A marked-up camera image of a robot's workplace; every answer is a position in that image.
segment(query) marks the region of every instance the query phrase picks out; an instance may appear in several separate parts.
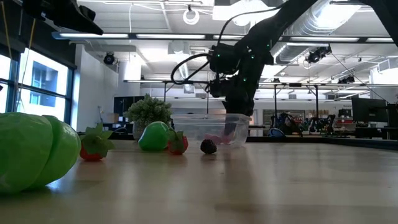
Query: wooden table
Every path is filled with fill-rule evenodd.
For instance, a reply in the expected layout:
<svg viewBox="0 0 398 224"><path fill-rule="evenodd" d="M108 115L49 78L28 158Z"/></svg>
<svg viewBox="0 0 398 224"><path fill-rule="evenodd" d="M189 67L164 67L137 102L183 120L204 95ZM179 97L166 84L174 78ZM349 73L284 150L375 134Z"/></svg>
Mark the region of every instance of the wooden table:
<svg viewBox="0 0 398 224"><path fill-rule="evenodd" d="M245 146L171 156L125 142L46 189L0 196L1 223L398 223L395 152Z"/></svg>

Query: blackberry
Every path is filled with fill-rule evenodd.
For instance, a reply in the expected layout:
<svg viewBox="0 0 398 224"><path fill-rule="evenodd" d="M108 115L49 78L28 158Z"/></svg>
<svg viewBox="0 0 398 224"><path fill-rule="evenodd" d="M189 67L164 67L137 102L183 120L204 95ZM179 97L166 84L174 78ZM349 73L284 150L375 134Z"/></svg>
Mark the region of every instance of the blackberry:
<svg viewBox="0 0 398 224"><path fill-rule="evenodd" d="M205 154L213 154L217 151L217 146L210 139L205 139L200 144L200 150Z"/></svg>

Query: plant pot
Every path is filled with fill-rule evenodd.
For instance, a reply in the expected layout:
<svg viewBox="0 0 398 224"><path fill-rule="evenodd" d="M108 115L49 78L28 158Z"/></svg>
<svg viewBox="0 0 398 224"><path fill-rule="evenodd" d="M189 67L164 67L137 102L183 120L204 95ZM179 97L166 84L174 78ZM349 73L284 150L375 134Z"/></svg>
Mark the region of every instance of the plant pot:
<svg viewBox="0 0 398 224"><path fill-rule="evenodd" d="M145 125L139 124L139 123L134 123L132 126L132 135L136 141L138 141L142 134L144 133L145 130Z"/></svg>

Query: computer monitor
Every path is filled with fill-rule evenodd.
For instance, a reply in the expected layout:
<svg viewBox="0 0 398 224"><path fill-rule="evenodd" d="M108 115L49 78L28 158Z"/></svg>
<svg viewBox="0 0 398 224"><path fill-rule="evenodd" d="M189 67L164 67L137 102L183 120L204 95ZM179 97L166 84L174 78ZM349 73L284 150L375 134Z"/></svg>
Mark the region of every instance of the computer monitor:
<svg viewBox="0 0 398 224"><path fill-rule="evenodd" d="M385 100L352 98L353 118L363 122L388 122Z"/></svg>
<svg viewBox="0 0 398 224"><path fill-rule="evenodd" d="M351 110L347 110L347 109L338 110L338 117L341 118L342 116L344 116L345 118L350 118Z"/></svg>

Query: clear plastic bin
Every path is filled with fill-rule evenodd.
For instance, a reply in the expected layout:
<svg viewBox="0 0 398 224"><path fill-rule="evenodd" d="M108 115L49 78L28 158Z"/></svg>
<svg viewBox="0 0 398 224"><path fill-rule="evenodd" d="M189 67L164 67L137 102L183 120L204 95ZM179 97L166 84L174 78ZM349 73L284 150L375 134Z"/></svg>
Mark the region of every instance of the clear plastic bin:
<svg viewBox="0 0 398 224"><path fill-rule="evenodd" d="M251 118L243 114L172 115L176 131L183 131L189 145L211 139L222 147L239 147L248 137Z"/></svg>

